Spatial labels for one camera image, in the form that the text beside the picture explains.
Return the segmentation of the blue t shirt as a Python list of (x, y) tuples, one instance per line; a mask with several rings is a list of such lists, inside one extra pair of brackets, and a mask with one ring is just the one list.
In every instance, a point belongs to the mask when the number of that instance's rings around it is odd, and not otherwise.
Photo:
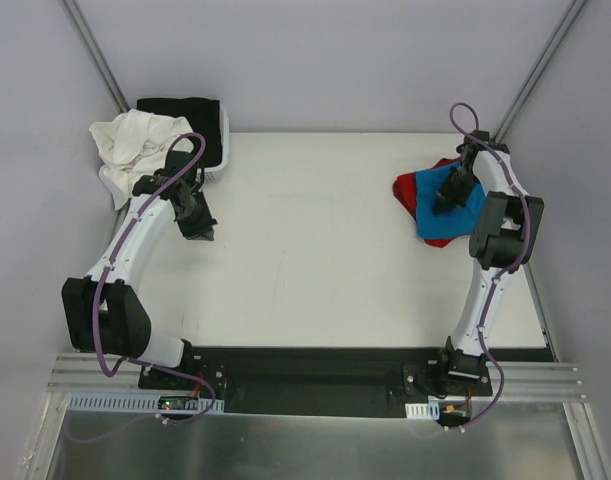
[(417, 234), (425, 240), (451, 239), (470, 235), (483, 209), (486, 195), (480, 184), (473, 189), (464, 208), (434, 214), (436, 193), (447, 179), (451, 166), (415, 173)]

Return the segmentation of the white plastic basket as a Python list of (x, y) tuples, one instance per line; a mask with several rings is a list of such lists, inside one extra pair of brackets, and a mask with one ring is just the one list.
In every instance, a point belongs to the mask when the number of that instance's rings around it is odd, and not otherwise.
[(219, 100), (199, 98), (191, 124), (193, 130), (206, 140), (205, 151), (201, 158), (201, 163), (205, 166), (205, 182), (216, 183), (223, 176), (229, 162), (228, 112)]

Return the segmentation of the red t shirt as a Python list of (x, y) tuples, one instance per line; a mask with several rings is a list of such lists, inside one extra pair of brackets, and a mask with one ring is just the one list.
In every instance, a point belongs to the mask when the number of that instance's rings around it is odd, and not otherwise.
[[(441, 159), (430, 169), (435, 169), (435, 168), (439, 168), (439, 167), (443, 167), (447, 165), (450, 165), (451, 167), (457, 167), (460, 165), (460, 161), (457, 159)], [(404, 207), (404, 209), (413, 218), (415, 225), (416, 225), (416, 235), (418, 236), (417, 224), (416, 224), (416, 181), (415, 181), (416, 172), (405, 173), (405, 174), (399, 175), (393, 183), (392, 191), (393, 191), (394, 197), (398, 200), (398, 202)], [(451, 239), (439, 239), (439, 240), (425, 240), (421, 237), (419, 238), (429, 246), (436, 247), (436, 248), (444, 248), (447, 245), (449, 245), (453, 240), (459, 237), (451, 238)]]

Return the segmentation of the white t shirt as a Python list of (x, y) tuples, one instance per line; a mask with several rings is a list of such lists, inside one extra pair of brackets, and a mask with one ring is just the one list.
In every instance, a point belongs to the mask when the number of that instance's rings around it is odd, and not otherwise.
[(111, 194), (114, 208), (121, 209), (132, 197), (135, 183), (164, 167), (167, 151), (191, 152), (192, 142), (183, 134), (192, 131), (184, 117), (156, 115), (136, 109), (109, 122), (95, 122), (89, 132), (102, 161), (99, 178)]

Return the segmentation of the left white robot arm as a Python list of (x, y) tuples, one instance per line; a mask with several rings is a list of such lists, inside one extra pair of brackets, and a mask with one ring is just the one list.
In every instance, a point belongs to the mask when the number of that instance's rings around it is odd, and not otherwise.
[(146, 266), (163, 234), (175, 226), (189, 241), (212, 241), (217, 220), (202, 186), (199, 153), (171, 150), (164, 167), (135, 184), (128, 213), (101, 259), (82, 278), (65, 281), (61, 296), (69, 337), (84, 353), (162, 366), (177, 389), (190, 386), (197, 366), (191, 344), (155, 330), (138, 298)]

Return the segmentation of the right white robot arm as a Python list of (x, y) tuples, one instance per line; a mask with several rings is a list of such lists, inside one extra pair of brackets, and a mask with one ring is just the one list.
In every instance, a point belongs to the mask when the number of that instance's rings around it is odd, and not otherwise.
[(474, 188), (485, 199), (469, 240), (472, 281), (461, 317), (441, 350), (430, 391), (444, 398), (460, 394), (488, 377), (488, 337), (512, 276), (530, 258), (544, 201), (520, 185), (507, 147), (474, 130), (464, 135), (460, 165), (452, 167), (436, 194), (433, 211), (444, 214), (466, 205)]

